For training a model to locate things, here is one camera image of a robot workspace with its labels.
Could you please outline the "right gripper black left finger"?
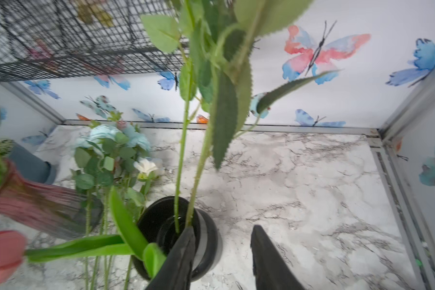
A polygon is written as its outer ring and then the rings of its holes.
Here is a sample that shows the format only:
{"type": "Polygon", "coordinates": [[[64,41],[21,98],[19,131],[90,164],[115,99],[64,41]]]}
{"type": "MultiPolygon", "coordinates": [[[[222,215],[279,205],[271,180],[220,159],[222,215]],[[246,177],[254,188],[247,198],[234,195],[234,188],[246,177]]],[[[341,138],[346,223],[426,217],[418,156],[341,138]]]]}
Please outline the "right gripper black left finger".
{"type": "Polygon", "coordinates": [[[184,229],[147,290],[189,290],[195,258],[195,234],[192,227],[184,229]]]}

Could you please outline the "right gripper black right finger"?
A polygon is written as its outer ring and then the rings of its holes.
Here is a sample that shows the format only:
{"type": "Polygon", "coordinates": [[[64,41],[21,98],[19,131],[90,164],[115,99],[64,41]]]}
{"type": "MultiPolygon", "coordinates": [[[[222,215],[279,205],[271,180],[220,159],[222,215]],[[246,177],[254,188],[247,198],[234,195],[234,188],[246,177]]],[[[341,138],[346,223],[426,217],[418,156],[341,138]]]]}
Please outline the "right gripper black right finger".
{"type": "Polygon", "coordinates": [[[251,233],[253,274],[257,290],[304,290],[260,225],[251,233]]]}

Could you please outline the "pale blue white rose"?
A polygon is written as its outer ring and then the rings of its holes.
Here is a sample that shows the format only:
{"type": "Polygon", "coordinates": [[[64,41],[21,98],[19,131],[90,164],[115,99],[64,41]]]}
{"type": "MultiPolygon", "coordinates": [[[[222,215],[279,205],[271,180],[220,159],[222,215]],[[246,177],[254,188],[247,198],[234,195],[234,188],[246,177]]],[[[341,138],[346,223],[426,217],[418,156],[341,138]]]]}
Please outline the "pale blue white rose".
{"type": "MultiPolygon", "coordinates": [[[[159,169],[158,164],[153,161],[151,158],[139,158],[134,162],[134,168],[139,171],[140,177],[138,180],[146,180],[148,186],[150,186],[151,180],[155,176],[155,172],[159,169]]],[[[132,259],[129,260],[128,270],[126,272],[126,278],[124,281],[124,290],[129,288],[131,271],[132,271],[132,259]]]]}

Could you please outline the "light blue flower bunch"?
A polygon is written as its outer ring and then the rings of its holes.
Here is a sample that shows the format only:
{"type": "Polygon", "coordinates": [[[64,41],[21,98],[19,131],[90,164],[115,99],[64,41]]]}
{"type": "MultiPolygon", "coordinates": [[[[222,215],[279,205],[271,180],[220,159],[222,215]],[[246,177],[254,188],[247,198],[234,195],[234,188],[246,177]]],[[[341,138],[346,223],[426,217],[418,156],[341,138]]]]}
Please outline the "light blue flower bunch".
{"type": "Polygon", "coordinates": [[[93,197],[103,203],[101,222],[94,230],[99,235],[108,235],[112,233],[109,217],[112,187],[118,190],[134,219],[139,218],[145,209],[150,186],[146,180],[137,179],[140,175],[134,162],[147,158],[151,145],[145,134],[126,122],[119,121],[115,125],[91,122],[90,128],[88,135],[77,140],[74,152],[77,169],[72,177],[77,192],[87,197],[88,208],[93,197]]]}

